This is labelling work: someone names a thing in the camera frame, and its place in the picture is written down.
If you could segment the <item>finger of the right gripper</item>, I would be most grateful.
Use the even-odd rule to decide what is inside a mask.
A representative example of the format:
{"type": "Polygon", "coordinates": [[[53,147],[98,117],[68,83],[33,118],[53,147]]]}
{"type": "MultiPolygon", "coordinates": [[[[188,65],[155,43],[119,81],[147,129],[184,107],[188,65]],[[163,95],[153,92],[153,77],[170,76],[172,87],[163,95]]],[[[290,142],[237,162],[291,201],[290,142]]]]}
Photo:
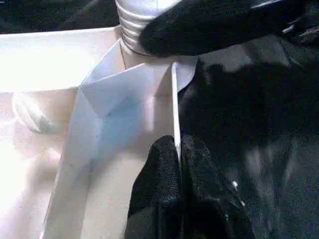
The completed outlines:
{"type": "Polygon", "coordinates": [[[181,0],[141,32],[156,57],[195,56],[279,34],[302,15],[300,0],[181,0]]]}

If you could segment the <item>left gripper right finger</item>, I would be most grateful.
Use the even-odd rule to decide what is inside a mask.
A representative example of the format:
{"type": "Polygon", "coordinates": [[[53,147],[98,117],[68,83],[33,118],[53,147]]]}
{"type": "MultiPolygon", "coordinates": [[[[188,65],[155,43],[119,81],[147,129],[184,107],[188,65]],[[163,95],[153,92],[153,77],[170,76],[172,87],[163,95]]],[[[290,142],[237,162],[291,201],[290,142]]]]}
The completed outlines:
{"type": "Polygon", "coordinates": [[[181,139],[184,186],[183,236],[186,239],[253,239],[254,233],[234,186],[213,163],[205,143],[181,139]]]}

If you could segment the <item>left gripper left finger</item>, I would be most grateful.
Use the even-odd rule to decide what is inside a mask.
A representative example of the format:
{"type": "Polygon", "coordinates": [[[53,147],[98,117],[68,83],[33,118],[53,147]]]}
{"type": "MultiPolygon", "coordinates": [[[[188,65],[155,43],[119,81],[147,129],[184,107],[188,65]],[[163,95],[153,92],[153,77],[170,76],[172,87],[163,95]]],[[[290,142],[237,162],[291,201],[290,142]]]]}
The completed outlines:
{"type": "Polygon", "coordinates": [[[126,238],[178,239],[181,230],[181,176],[171,135],[156,140],[132,187],[126,238]]]}

